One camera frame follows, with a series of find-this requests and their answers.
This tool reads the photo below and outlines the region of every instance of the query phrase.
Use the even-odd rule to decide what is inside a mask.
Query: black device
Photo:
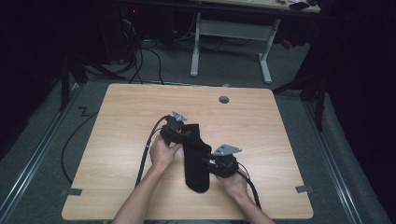
[[[308,8],[308,7],[309,7],[309,5],[304,2],[299,2],[299,3],[294,3],[294,4],[289,5],[290,9],[298,10],[298,11],[303,10],[304,8]]]
[[[233,153],[242,149],[228,145],[221,145],[216,151],[208,155],[207,164],[209,173],[226,178],[234,175],[239,170],[238,161]]]
[[[163,138],[166,145],[171,143],[182,143],[183,140],[190,135],[189,132],[183,133],[181,128],[184,125],[184,120],[187,120],[183,116],[179,115],[177,112],[173,111],[173,117],[166,117],[166,124],[163,125],[160,131],[160,135]]]

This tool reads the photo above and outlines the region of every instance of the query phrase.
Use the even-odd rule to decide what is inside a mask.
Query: wooden table
[[[220,96],[230,99],[219,102]],[[274,95],[265,89],[160,85],[110,85],[63,210],[68,220],[112,219],[134,188],[152,127],[175,110],[199,123],[202,139],[217,149],[240,147],[244,164],[271,218],[310,218],[313,210],[303,185]],[[151,165],[146,161],[145,172]],[[148,219],[243,219],[219,181],[199,194],[185,184],[182,149],[160,182]]]

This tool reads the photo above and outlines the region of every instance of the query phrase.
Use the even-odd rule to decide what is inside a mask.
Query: black cable
[[[66,143],[64,144],[64,148],[62,149],[62,154],[61,154],[61,165],[62,165],[62,171],[64,172],[64,177],[66,177],[67,181],[70,183],[70,185],[73,183],[72,179],[70,176],[67,174],[66,169],[64,168],[64,152],[67,148],[67,145],[69,144],[70,140],[73,138],[73,136],[78,132],[78,130],[85,124],[87,123],[91,118],[95,117],[99,111],[96,111],[93,113],[89,118],[84,120],[81,124],[78,125],[78,127],[72,132],[72,134],[69,136],[67,139]]]
[[[223,41],[228,43],[228,44],[237,45],[237,46],[245,46],[245,45],[253,44],[253,43],[257,42],[257,40],[255,41],[255,40],[252,40],[252,39],[245,39],[244,43],[238,43],[236,41],[232,41],[231,38],[224,38]]]
[[[247,173],[247,178],[250,179],[250,175],[248,173],[248,169],[244,165],[242,165],[242,163],[238,162],[238,164],[241,165],[244,168],[245,172]]]
[[[206,47],[203,46],[203,44],[208,44],[208,43],[200,43],[199,46],[200,46],[201,49],[212,49],[212,50],[214,50],[214,49],[219,49],[219,48],[223,45],[223,43],[224,43],[224,39],[223,39],[222,37],[213,37],[213,38],[208,37],[206,40],[218,39],[218,38],[219,38],[220,42],[219,42],[218,45],[215,46],[214,48],[206,48]]]
[[[183,35],[181,38],[178,38],[178,39],[174,39],[174,40],[173,40],[173,42],[174,42],[175,44],[177,44],[177,45],[179,45],[179,46],[191,46],[191,45],[194,43],[194,42],[192,42],[192,43],[190,43],[189,45],[180,45],[179,43],[177,43],[177,41],[183,41],[183,40],[186,40],[186,39],[190,39],[190,38],[194,38],[194,37],[195,37],[195,35],[190,35],[190,36],[188,36],[188,35],[190,34],[190,32],[191,32],[191,30],[192,30],[192,27],[193,27],[194,24],[195,24],[196,15],[197,15],[197,13],[194,12],[194,14],[192,15],[191,25],[190,25],[190,28],[189,28],[189,30],[187,31],[187,33],[186,33],[185,35]]]
[[[181,47],[189,47],[192,46],[195,42],[194,39],[191,41],[190,39],[194,38],[194,36],[190,36],[188,38],[182,39],[182,40],[174,40],[174,44],[179,45]],[[179,42],[186,42],[189,41],[190,43],[188,44],[180,44]]]
[[[154,135],[155,132],[160,130],[160,129],[157,129],[157,126],[161,123],[161,121],[163,121],[164,119],[168,119],[168,118],[169,118],[169,115],[163,116],[162,118],[160,118],[157,121],[157,123],[152,128],[152,131],[151,131],[151,133],[150,133],[150,135],[148,137],[148,141],[147,141],[146,146],[145,146],[145,150],[143,151],[142,161],[140,162],[139,173],[137,174],[136,183],[134,184],[135,187],[140,183],[140,180],[142,179],[142,174],[143,174],[143,170],[145,169],[146,157],[148,156],[149,145],[151,143],[152,135]]]
[[[163,78],[162,78],[162,76],[161,76],[161,58],[160,58],[160,55],[158,55],[156,52],[154,52],[154,51],[151,50],[151,49],[145,49],[145,50],[148,50],[148,51],[150,51],[151,53],[153,53],[153,54],[155,54],[155,55],[157,56],[158,62],[160,63],[160,69],[159,69],[159,72],[158,72],[158,77],[159,77],[159,79],[160,79],[160,81],[161,81],[161,84],[164,85],[164,83],[163,83]]]
[[[139,71],[140,71],[140,69],[142,68],[142,65],[143,65],[143,52],[142,52],[142,49],[141,49],[141,48],[139,48],[139,52],[140,52],[140,64],[139,64],[139,67],[138,67],[138,68],[135,67],[136,72],[135,72],[134,75],[131,77],[131,80],[129,80],[128,84],[131,84],[131,83],[134,81],[134,78],[135,78],[136,76],[139,77],[140,83],[143,84],[142,78],[139,76]]]
[[[257,193],[257,190],[254,187],[253,182],[251,182],[250,178],[242,174],[240,171],[236,171],[236,172],[246,179],[247,183],[250,185],[251,191],[253,192],[254,202],[260,209],[262,209],[262,205],[260,204],[260,200],[259,200],[259,194]]]
[[[125,67],[121,68],[120,70],[111,72],[111,73],[113,73],[113,74],[115,74],[115,75],[119,75],[119,74],[121,74],[121,73],[124,73],[124,72],[130,70],[130,69],[133,68],[135,65],[136,65],[136,60],[134,60],[134,58],[132,58],[132,60],[131,60]],[[92,75],[94,75],[94,76],[97,76],[97,77],[103,76],[103,75],[104,75],[103,73],[98,73],[98,72],[92,71],[91,68],[89,68],[89,67],[87,67],[87,66],[84,66],[84,69],[85,69],[86,72],[88,72],[88,73],[90,73],[90,74],[92,74]]]

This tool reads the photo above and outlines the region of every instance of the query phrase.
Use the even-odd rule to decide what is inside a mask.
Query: gray carpet
[[[256,49],[256,44],[248,45]],[[262,73],[256,54],[244,51],[231,52],[227,45],[219,49],[201,51],[200,74],[191,78],[191,47],[174,46],[172,48],[158,44],[155,50],[162,60],[162,77],[165,82],[190,83],[208,86],[251,87],[273,89],[294,78],[309,46],[292,50],[274,45],[268,58],[269,69],[273,76],[271,86],[263,84]],[[159,80],[159,62],[157,57],[143,50],[144,62],[140,71],[142,79]],[[113,64],[108,68],[117,70],[121,65]],[[124,75],[130,77],[134,69]],[[8,220],[8,223],[71,223],[62,219],[61,212],[65,197],[64,189],[70,186],[61,169],[61,152],[77,126],[86,119],[82,117],[80,107],[87,107],[87,114],[93,114],[100,108],[106,88],[113,80],[90,75],[90,80],[82,88],[76,101],[71,105],[59,131],[49,145],[49,151],[24,192],[21,200]],[[304,183],[312,186],[309,198],[314,209],[314,216],[308,220],[277,220],[277,223],[349,223],[338,193],[330,176],[326,161],[317,138],[316,129],[311,125],[311,118],[306,114],[303,103],[295,94],[288,91],[278,95],[276,102],[284,121],[294,155],[298,162]],[[51,121],[55,118],[60,105],[60,85],[57,85],[47,100],[37,109],[29,125],[8,155],[1,161],[1,194],[3,201],[17,180],[24,165],[29,161]],[[336,120],[327,99],[324,113],[324,134],[346,182],[353,190],[352,195],[361,211],[363,223],[389,223],[380,204],[371,191],[370,185],[362,174],[359,164],[350,152],[347,141]],[[88,142],[94,119],[82,126],[71,139],[64,154],[65,168],[74,176],[84,147]],[[84,221],[76,223],[102,223],[102,221]]]

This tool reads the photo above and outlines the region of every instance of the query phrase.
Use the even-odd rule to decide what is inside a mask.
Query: gray tape
[[[80,196],[82,189],[64,189],[62,190],[60,196],[65,197],[67,195]]]
[[[302,185],[299,187],[296,187],[297,193],[302,193],[302,192],[306,192],[306,193],[311,193],[314,192],[314,189],[312,189],[311,186],[307,186],[307,185]]]

